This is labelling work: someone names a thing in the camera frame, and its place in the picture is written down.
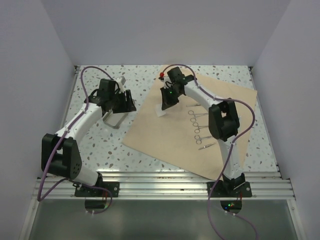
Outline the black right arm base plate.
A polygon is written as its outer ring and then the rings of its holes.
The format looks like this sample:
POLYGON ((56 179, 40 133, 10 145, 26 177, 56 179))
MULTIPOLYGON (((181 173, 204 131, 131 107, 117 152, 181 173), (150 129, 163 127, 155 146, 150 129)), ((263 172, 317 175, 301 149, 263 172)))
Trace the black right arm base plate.
POLYGON ((209 181, 206 183, 207 193, 211 198, 250 198, 253 196, 251 185, 246 181, 241 186, 236 189, 228 189, 222 180, 219 180, 211 193, 211 189, 214 186, 214 181, 209 181))

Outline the white gauze pad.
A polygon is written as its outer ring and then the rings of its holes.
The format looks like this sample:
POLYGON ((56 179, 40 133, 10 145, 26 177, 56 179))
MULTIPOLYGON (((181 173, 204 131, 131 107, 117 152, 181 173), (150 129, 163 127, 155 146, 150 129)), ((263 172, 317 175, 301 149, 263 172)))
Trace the white gauze pad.
POLYGON ((164 116, 166 114, 166 112, 164 110, 162 110, 162 105, 161 104, 157 104, 155 106, 155 113, 157 115, 158 118, 164 116))

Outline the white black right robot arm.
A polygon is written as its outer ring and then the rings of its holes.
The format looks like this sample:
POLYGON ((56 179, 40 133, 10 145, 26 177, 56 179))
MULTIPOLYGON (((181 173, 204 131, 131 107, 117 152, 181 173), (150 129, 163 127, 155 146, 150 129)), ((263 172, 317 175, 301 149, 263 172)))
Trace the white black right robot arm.
POLYGON ((167 73, 161 72, 159 79, 163 82, 160 89, 163 111, 179 103, 182 95, 192 98, 207 111, 208 130, 217 140, 223 162, 221 176, 214 182, 209 196, 234 197, 246 182, 234 142, 240 128, 235 102, 213 94, 198 82, 194 74, 184 75, 178 66, 167 73))

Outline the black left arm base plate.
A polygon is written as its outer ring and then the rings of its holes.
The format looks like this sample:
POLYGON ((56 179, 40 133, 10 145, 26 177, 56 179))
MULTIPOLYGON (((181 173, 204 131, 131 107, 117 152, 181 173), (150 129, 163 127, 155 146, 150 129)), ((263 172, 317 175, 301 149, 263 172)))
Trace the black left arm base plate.
POLYGON ((81 198, 113 197, 117 198, 120 191, 120 183, 117 181, 103 181, 99 186, 84 186, 83 184, 73 183, 75 187, 74 196, 81 198))

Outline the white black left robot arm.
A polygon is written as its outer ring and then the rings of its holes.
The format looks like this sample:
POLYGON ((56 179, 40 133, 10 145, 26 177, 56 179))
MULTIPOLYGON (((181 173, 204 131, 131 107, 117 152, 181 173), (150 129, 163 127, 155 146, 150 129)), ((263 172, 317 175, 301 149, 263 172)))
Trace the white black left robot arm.
POLYGON ((95 186, 99 173, 83 166, 79 143, 90 128, 107 113, 135 112, 131 91, 124 88, 126 79, 101 79, 99 87, 84 101, 81 109, 65 127, 47 133, 41 142, 41 169, 77 183, 95 186))

